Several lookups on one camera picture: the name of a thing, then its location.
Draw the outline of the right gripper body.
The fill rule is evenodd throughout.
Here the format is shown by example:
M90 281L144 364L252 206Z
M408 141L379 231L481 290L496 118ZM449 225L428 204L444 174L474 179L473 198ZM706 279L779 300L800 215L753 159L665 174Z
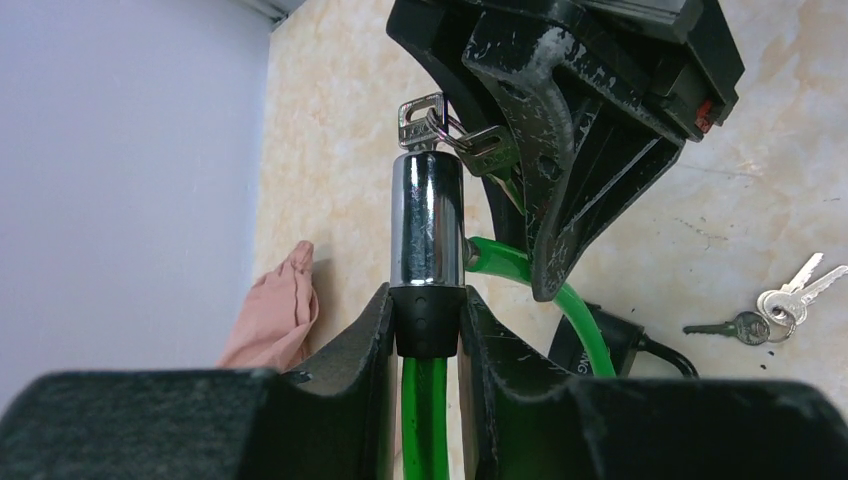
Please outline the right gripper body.
M520 139L574 143L605 111L698 142L744 72L716 1L476 1L463 56Z

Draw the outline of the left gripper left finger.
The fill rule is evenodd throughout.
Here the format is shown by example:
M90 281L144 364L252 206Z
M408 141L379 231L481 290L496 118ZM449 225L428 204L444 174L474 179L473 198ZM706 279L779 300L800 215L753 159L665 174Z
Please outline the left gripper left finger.
M1 420L5 479L388 479L396 357L387 286L321 350L269 368L79 371Z

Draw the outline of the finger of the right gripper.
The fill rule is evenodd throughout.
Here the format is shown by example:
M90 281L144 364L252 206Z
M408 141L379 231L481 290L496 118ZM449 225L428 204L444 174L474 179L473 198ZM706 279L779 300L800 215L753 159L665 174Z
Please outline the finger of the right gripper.
M470 131L506 124L495 99L462 63L480 16L479 8L464 1L399 0L386 26L388 36L426 70ZM514 204L523 199L517 173L507 168L487 174L483 185L495 239L525 251L524 214Z
M644 105L644 71L587 10L486 9L462 61L517 143L533 296L550 301L686 139Z

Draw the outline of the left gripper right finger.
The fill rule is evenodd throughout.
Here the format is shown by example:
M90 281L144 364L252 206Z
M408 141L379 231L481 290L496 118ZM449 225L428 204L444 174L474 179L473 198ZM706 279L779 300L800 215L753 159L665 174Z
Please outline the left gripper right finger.
M607 379L557 366L470 290L458 372L470 479L843 479L847 425L787 381Z

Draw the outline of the black padlock with keys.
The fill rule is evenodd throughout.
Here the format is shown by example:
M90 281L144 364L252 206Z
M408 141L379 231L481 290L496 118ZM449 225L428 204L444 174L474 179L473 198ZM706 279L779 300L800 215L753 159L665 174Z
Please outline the black padlock with keys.
M683 377L699 377L696 367L686 356L651 339L643 326L609 313L600 305L588 303L587 307L600 329L618 376L627 377L637 354L648 353L676 368ZM559 322L547 358L571 373L595 375L588 353L566 316Z

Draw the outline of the green cable lock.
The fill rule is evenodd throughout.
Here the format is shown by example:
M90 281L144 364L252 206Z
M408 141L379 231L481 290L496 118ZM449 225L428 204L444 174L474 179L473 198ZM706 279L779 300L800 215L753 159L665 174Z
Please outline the green cable lock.
M521 284L526 255L464 234L461 124L441 93L402 104L393 165L391 273L402 360L403 475L446 479L448 364L458 366L470 479L596 479L570 373L498 321L467 271Z

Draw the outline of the brass padlock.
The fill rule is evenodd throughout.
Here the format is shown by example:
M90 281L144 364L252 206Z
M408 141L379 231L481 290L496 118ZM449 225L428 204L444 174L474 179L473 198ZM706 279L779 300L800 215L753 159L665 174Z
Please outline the brass padlock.
M748 346L785 342L807 320L809 306L816 297L847 275L847 266L838 265L811 280L823 257L822 252L813 253L788 282L778 289L763 291L753 311L741 311L723 323L686 326L683 333L735 338Z

